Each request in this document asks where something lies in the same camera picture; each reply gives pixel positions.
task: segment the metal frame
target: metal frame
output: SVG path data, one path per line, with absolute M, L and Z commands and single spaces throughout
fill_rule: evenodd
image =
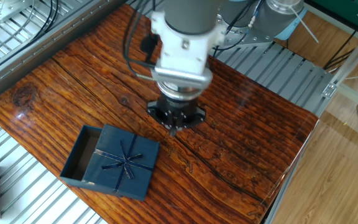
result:
M 355 69 L 358 65 L 358 46 L 354 49 L 353 53 L 350 54 L 349 58 L 340 67 L 335 76 L 331 79 L 327 87 L 324 89 L 321 96 L 331 98 L 336 90 L 340 89 L 340 93 L 354 102 L 358 103 L 358 92 L 351 89 L 350 87 L 342 84 L 346 77 Z
M 0 94 L 123 3 L 125 0 L 90 1 L 56 24 L 36 44 L 10 52 L 10 57 L 0 63 Z

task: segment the wooden floor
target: wooden floor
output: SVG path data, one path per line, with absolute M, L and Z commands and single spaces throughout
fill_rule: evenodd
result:
M 349 34 L 308 12 L 290 50 L 322 67 Z M 357 39 L 344 52 L 358 44 Z M 351 76 L 358 76 L 358 66 Z M 346 80 L 358 91 L 358 79 Z M 358 223 L 358 117 L 356 104 L 337 94 L 315 129 L 273 223 Z

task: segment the metal bracket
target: metal bracket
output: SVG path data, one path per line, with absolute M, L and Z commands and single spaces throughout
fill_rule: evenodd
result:
M 224 38 L 223 46 L 220 48 L 230 47 L 237 43 L 244 36 L 247 28 L 233 28 Z M 251 29 L 246 37 L 237 45 L 238 47 L 260 47 L 270 45 L 273 37 L 262 33 L 257 29 Z
M 31 6 L 32 0 L 5 0 L 0 1 L 0 23 L 7 21 L 23 9 Z
M 337 86 L 333 83 L 329 83 L 327 87 L 324 89 L 323 93 L 321 94 L 322 97 L 331 99 L 333 97 L 335 91 L 337 89 Z

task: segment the black cable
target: black cable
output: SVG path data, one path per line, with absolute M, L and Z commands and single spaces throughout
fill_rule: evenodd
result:
M 53 16 L 53 19 L 52 19 L 52 21 L 50 22 L 50 24 L 49 24 L 49 26 L 47 27 L 47 29 L 45 29 L 45 32 L 48 32 L 48 31 L 52 28 L 53 24 L 55 23 L 56 18 L 57 18 L 57 14 L 58 14 L 58 10 L 59 10 L 59 0 L 56 0 L 55 15 Z
M 353 31 L 353 33 L 350 35 L 350 37 L 342 44 L 342 46 L 339 48 L 339 50 L 331 57 L 331 59 L 328 60 L 328 62 L 326 63 L 326 65 L 324 65 L 323 69 L 328 69 L 331 63 L 333 62 L 333 60 L 335 59 L 335 57 L 340 53 L 340 51 L 346 46 L 347 43 L 349 43 L 349 41 L 352 39 L 352 37 L 356 34 L 356 32 L 358 31 L 358 26 L 356 27 L 356 29 Z
M 341 62 L 346 61 L 346 59 L 347 59 L 348 57 L 344 57 L 344 58 L 342 58 L 340 61 L 328 65 L 328 67 L 326 68 L 326 70 L 329 69 L 329 68 L 332 68 L 333 66 L 335 66 L 335 65 L 337 65 L 337 64 L 340 64 Z
M 138 63 L 139 65 L 143 65 L 143 64 L 144 64 L 144 65 L 146 65 L 146 67 L 150 67 L 150 66 L 154 67 L 153 65 L 151 65 L 151 64 L 149 64 L 149 63 L 140 62 L 140 61 L 137 61 L 137 60 L 134 60 L 134 59 L 130 59 L 130 58 L 129 58 L 129 49 L 130 49 L 130 46 L 131 46 L 132 38 L 133 38 L 134 33 L 135 33 L 135 28 L 136 28 L 136 25 L 137 25 L 137 24 L 139 23 L 139 21 L 140 21 L 140 18 L 141 18 L 141 16 L 142 16 L 142 13 L 144 12 L 144 9 L 145 9 L 145 7 L 146 7 L 146 3 L 143 4 L 142 9 L 139 11 L 139 13 L 137 14 L 136 18 L 135 18 L 135 15 L 136 15 L 137 11 L 139 10 L 140 6 L 142 5 L 143 1 L 144 1 L 144 0 L 139 0 L 139 3 L 138 3 L 138 5 L 136 6 L 136 9 L 135 9 L 134 13 L 133 13 L 132 16 L 131 16 L 131 19 L 130 19 L 129 24 L 128 24 L 128 28 L 127 28 L 127 30 L 125 31 L 125 34 L 124 34 L 124 41 L 123 41 L 122 48 L 123 48 L 123 50 L 124 50 L 124 51 L 123 51 L 123 56 L 124 56 L 124 59 L 125 59 L 125 61 L 126 61 L 126 63 L 127 63 L 127 66 L 128 66 L 128 68 L 129 68 L 129 70 L 130 70 L 134 75 L 136 75 L 137 77 L 142 77 L 142 78 L 145 78 L 145 79 L 151 79 L 151 80 L 152 80 L 152 78 L 150 78 L 150 77 L 146 77 L 146 76 L 139 75 L 138 73 L 136 73 L 136 72 L 132 69 L 132 67 L 131 67 L 131 65 L 130 65 L 130 63 L 129 63 L 129 62 L 135 62 L 135 63 Z M 131 27 L 131 24 L 132 24 L 132 21 L 134 20 L 134 18 L 135 18 L 134 25 L 133 25 L 131 31 L 129 32 L 129 28 Z
M 341 59 L 341 58 L 343 58 L 343 57 L 348 56 L 348 55 L 351 54 L 353 51 L 354 51 L 354 49 L 352 49 L 352 50 L 350 50 L 350 51 L 344 53 L 343 55 L 341 55 L 341 56 L 335 58 L 331 63 L 336 62 L 337 60 L 339 60 L 339 59 Z
M 229 24 L 229 26 L 227 27 L 227 32 L 226 34 L 228 34 L 230 32 L 230 30 L 233 28 L 234 24 L 239 20 L 241 14 L 243 12 L 245 12 L 247 10 L 248 7 L 251 7 L 251 5 L 255 2 L 256 0 L 253 1 L 249 1 L 240 11 L 240 13 L 238 13 L 236 15 L 236 17 L 231 21 L 231 23 Z
M 128 46 L 128 48 L 130 46 L 130 42 L 127 44 L 127 39 L 128 39 L 127 37 L 129 34 L 129 30 L 131 29 L 131 24 L 133 23 L 135 16 L 137 14 L 137 11 L 140 9 L 140 6 L 142 5 L 142 3 L 143 3 L 143 0 L 139 0 L 139 3 L 136 6 L 135 11 L 132 13 L 131 18 L 129 19 L 127 29 L 125 30 L 125 33 L 124 33 L 124 40 L 122 41 L 122 56 L 124 57 L 125 61 L 133 62 L 133 63 L 136 63 L 136 64 L 141 65 L 146 68 L 154 68 L 155 64 L 131 59 L 131 58 L 129 58 L 129 53 L 126 54 L 126 45 Z M 137 23 L 139 23 L 139 20 L 137 22 L 135 22 L 135 24 L 133 25 L 131 32 L 135 31 L 135 27 L 136 27 Z
M 46 28 L 46 26 L 48 25 L 48 22 L 50 20 L 50 18 L 52 17 L 52 13 L 53 13 L 53 0 L 50 0 L 50 10 L 49 10 L 49 15 L 47 17 L 47 20 L 45 21 L 44 25 L 41 27 L 41 29 L 38 31 L 38 33 L 34 36 L 34 38 L 25 46 L 27 47 L 28 45 L 30 45 L 31 43 L 33 43 L 34 41 L 36 41 L 39 36 L 44 32 L 44 29 Z
M 214 49 L 214 50 L 220 50 L 220 51 L 232 49 L 233 47 L 235 47 L 235 46 L 237 46 L 238 44 L 240 44 L 241 41 L 244 40 L 244 38 L 247 36 L 247 34 L 248 34 L 248 30 L 247 30 L 247 32 L 245 32 L 245 34 L 241 37 L 241 39 L 240 39 L 239 41 L 237 41 L 235 44 L 233 44 L 233 45 L 230 46 L 230 47 L 226 47 L 226 48 L 224 48 L 224 49 L 220 49 L 220 48 L 218 48 L 219 46 L 216 46 L 216 47 L 214 47 L 213 49 Z

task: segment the glossy wood surface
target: glossy wood surface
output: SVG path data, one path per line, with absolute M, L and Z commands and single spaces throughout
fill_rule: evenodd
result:
M 3 93 L 0 125 L 55 175 L 83 124 L 160 141 L 144 202 L 71 187 L 109 223 L 259 223 L 317 117 L 215 60 L 199 98 L 206 121 L 170 137 L 145 111 L 156 84 L 134 78 L 122 58 L 132 12 L 120 7 Z M 131 57 L 144 59 L 148 26 L 143 17 Z

